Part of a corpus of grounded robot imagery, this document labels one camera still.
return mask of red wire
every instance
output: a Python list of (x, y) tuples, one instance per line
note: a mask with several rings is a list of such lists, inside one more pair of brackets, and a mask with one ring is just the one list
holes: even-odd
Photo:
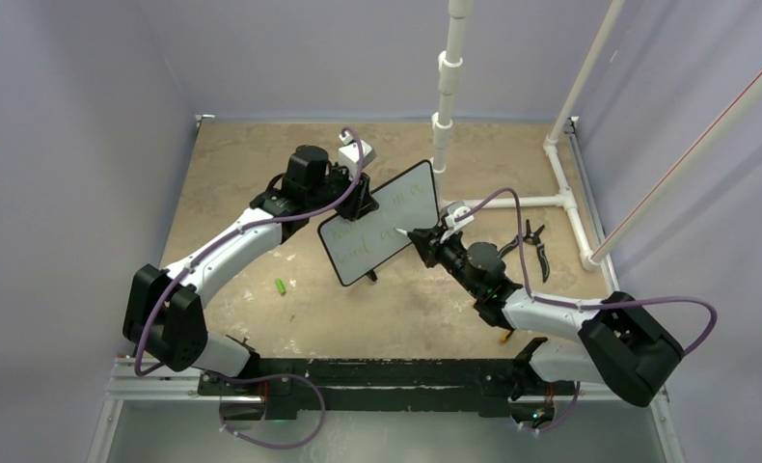
[(708, 134), (708, 133), (710, 133), (710, 131), (711, 131), (711, 130), (713, 130), (713, 128), (716, 126), (716, 124), (717, 124), (717, 123), (719, 123), (719, 121), (721, 121), (721, 118), (723, 118), (723, 117), (724, 117), (724, 115), (726, 115), (726, 114), (727, 114), (727, 112), (728, 112), (728, 111), (730, 111), (730, 109), (731, 109), (733, 106), (735, 106), (735, 105), (736, 105), (736, 103), (737, 103), (737, 102), (739, 102), (739, 100), (740, 100), (740, 99), (742, 99), (742, 96), (744, 96), (744, 95), (745, 95), (745, 94), (748, 92), (748, 90), (750, 90), (750, 87), (752, 87), (752, 86), (753, 86), (753, 84), (755, 84), (755, 83), (756, 83), (756, 81), (758, 81), (758, 80), (761, 78), (761, 76), (762, 76), (762, 70), (761, 70), (761, 71), (760, 71), (760, 72), (759, 72), (759, 73), (758, 73), (758, 74), (757, 74), (755, 77), (753, 77), (753, 80), (751, 80), (751, 81), (750, 81), (750, 83), (749, 83), (749, 84), (748, 84), (748, 85), (745, 87), (745, 89), (744, 89), (744, 90), (742, 90), (742, 92), (741, 92), (741, 93), (739, 93), (739, 95), (738, 95), (738, 96), (736, 96), (736, 99), (734, 99), (734, 100), (733, 100), (733, 101), (732, 101), (730, 104), (728, 104), (726, 108), (724, 108), (724, 111), (722, 111), (722, 112), (721, 112), (721, 114), (719, 114), (719, 115), (716, 117), (716, 119), (713, 121), (713, 123), (711, 123), (711, 124), (708, 126), (708, 128), (706, 128), (706, 129), (705, 129), (705, 131), (704, 131), (704, 132), (702, 132), (702, 134), (699, 136), (699, 138), (697, 138), (697, 139), (696, 139), (696, 141), (694, 142), (694, 144), (693, 144), (693, 145), (691, 145), (691, 147), (690, 147), (690, 148), (688, 148), (688, 150), (687, 150), (687, 151), (685, 151), (685, 154), (683, 154), (683, 155), (682, 155), (682, 157), (680, 157), (680, 158), (679, 158), (679, 160), (678, 160), (678, 161), (676, 161), (676, 164), (674, 164), (674, 165), (673, 165), (673, 167), (671, 167), (671, 168), (670, 168), (670, 170), (668, 170), (668, 171), (667, 171), (667, 173), (665, 174), (665, 176), (664, 176), (664, 177), (662, 177), (662, 178), (660, 179), (660, 181), (659, 181), (659, 182), (657, 182), (657, 184), (656, 184), (656, 185), (655, 185), (655, 186), (654, 186), (654, 187), (651, 189), (651, 191), (649, 191), (649, 192), (648, 192), (648, 194), (647, 194), (647, 195), (645, 195), (645, 197), (644, 197), (644, 198), (642, 198), (642, 201), (640, 201), (640, 203), (639, 203), (639, 204), (637, 204), (637, 206), (636, 206), (636, 207), (634, 207), (634, 210), (632, 210), (632, 211), (631, 211), (631, 213), (630, 213), (630, 214), (628, 214), (628, 216), (625, 218), (625, 220), (623, 220), (623, 221), (622, 221), (622, 223), (620, 223), (620, 224), (619, 224), (619, 226), (618, 226), (617, 228), (613, 229), (613, 231), (611, 232), (611, 234), (609, 234), (609, 236), (608, 236), (608, 237), (605, 239), (605, 241), (603, 241), (603, 244), (601, 244), (601, 245), (600, 245), (600, 247), (598, 247), (598, 248), (597, 248), (597, 249), (596, 249), (596, 250), (595, 250), (595, 251), (592, 253), (593, 255), (594, 255), (594, 254), (597, 254), (597, 253), (598, 253), (598, 252), (599, 252), (601, 249), (603, 249), (603, 247), (605, 247), (606, 243), (608, 243), (608, 242), (609, 242), (609, 241), (612, 239), (612, 237), (613, 237), (613, 236), (614, 236), (614, 235), (615, 235), (615, 234), (616, 234), (616, 233), (619, 231), (619, 229), (621, 229), (621, 228), (622, 228), (622, 227), (625, 225), (625, 223), (626, 223), (626, 222), (628, 222), (629, 220), (631, 220), (631, 216), (632, 216), (632, 215), (634, 215), (634, 213), (635, 213), (635, 212), (637, 212), (637, 211), (640, 209), (640, 207), (642, 207), (642, 205), (643, 205), (643, 204), (644, 204), (644, 203), (645, 203), (645, 202), (648, 200), (648, 198), (650, 198), (650, 197), (651, 197), (651, 195), (653, 195), (653, 194), (654, 194), (654, 191), (656, 191), (656, 189), (657, 189), (657, 188), (659, 188), (659, 187), (660, 187), (660, 185), (662, 185), (662, 184), (663, 184), (663, 182), (665, 182), (666, 178), (668, 178), (668, 177), (669, 177), (669, 176), (670, 176), (670, 175), (673, 173), (673, 171), (675, 171), (675, 170), (676, 170), (676, 168), (677, 168), (677, 167), (679, 167), (679, 165), (680, 165), (680, 164), (682, 164), (682, 161), (684, 161), (684, 160), (685, 160), (685, 159), (688, 157), (688, 155), (690, 155), (690, 154), (691, 154), (691, 152), (692, 152), (692, 151), (693, 151), (693, 150), (696, 148), (696, 146), (697, 146), (697, 145), (698, 145), (698, 144), (699, 144), (699, 143), (700, 143), (702, 140), (704, 140), (704, 139), (705, 139), (705, 136), (707, 136), (707, 134)]

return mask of pipe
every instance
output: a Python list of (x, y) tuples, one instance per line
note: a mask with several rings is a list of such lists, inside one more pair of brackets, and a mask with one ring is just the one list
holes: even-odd
[(473, 0), (449, 0), (449, 32), (447, 48), (438, 55), (438, 112), (432, 115), (432, 174), (435, 178), (435, 192), (438, 201), (444, 186), (447, 170), (447, 149), (451, 143), (452, 113), (455, 106), (455, 89), (463, 66), (463, 43), (466, 38), (466, 18), (472, 13)]
[(699, 135), (690, 148), (667, 171), (664, 177), (642, 198), (630, 214), (611, 232), (603, 244), (594, 251), (590, 261), (597, 265), (616, 248), (619, 241), (634, 229), (651, 207), (663, 197), (670, 187), (679, 181), (690, 170), (696, 160), (708, 152), (718, 140), (736, 123), (748, 109), (762, 96), (762, 70), (742, 90), (736, 98), (714, 119), (714, 121)]
[[(482, 203), (483, 200), (463, 200), (463, 203), (468, 207), (475, 207)], [(565, 202), (565, 198), (561, 195), (556, 196), (535, 196), (520, 198), (521, 207), (548, 207), (557, 206), (562, 207)], [(507, 207), (514, 207), (514, 199), (503, 198), (490, 201), (483, 208), (484, 209), (502, 209)]]
[(574, 109), (574, 104), (577, 102), (577, 98), (583, 90), (585, 81), (594, 69), (594, 64), (597, 62), (597, 58), (600, 57), (600, 53), (603, 51), (606, 40), (608, 39), (624, 4), (625, 0), (613, 0), (609, 6), (609, 10), (606, 12), (606, 17), (600, 25), (600, 30), (597, 31), (597, 36), (594, 38), (594, 42), (591, 43), (591, 48), (588, 50), (588, 54), (585, 55), (585, 61), (583, 61), (583, 66), (580, 68), (580, 73), (577, 74), (577, 78), (574, 80), (574, 85), (571, 87), (571, 91), (569, 91), (565, 103), (562, 105), (558, 119), (555, 122), (552, 131), (546, 136), (547, 143), (556, 144), (558, 142), (562, 126), (565, 123), (565, 120), (571, 116), (571, 110)]

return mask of table top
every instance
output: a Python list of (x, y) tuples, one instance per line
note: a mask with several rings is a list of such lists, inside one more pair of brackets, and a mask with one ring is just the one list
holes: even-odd
[[(378, 153), (367, 168), (380, 185), (433, 155), (429, 123), (354, 125)], [(445, 198), (485, 198), (511, 186), (521, 196), (549, 196), (558, 187), (541, 148), (545, 124), (459, 123), (449, 149)], [(336, 157), (341, 125), (331, 123), (204, 122), (179, 199), (162, 264), (181, 259), (227, 227), (286, 169), (299, 145), (317, 145)], [(571, 153), (559, 144), (569, 182), (585, 204)], [(585, 228), (590, 217), (580, 207)], [(569, 297), (607, 295), (600, 272), (581, 265), (565, 212), (558, 207), (524, 209), (542, 234), (551, 278), (541, 283), (535, 253), (527, 248), (535, 290)], [(441, 268), (426, 269), (410, 246), (377, 269), (378, 281), (339, 283), (321, 245), (314, 218), (287, 243), (261, 256), (205, 304), (212, 332), (248, 338), (265, 357), (507, 358), (537, 333), (515, 333), (501, 344), (503, 330), (486, 325), (473, 299)], [(516, 234), (514, 209), (476, 214), (464, 230), (467, 246), (488, 241), (503, 246)], [(589, 235), (592, 244), (593, 235)], [(518, 253), (505, 258), (509, 277), (522, 282)], [(286, 295), (276, 289), (281, 278)]]

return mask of green object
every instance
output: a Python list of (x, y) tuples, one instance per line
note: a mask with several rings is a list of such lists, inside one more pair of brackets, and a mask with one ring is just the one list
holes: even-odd
[(276, 288), (279, 290), (279, 294), (282, 294), (283, 296), (285, 293), (287, 293), (287, 290), (285, 289), (285, 284), (282, 282), (281, 278), (276, 279)]

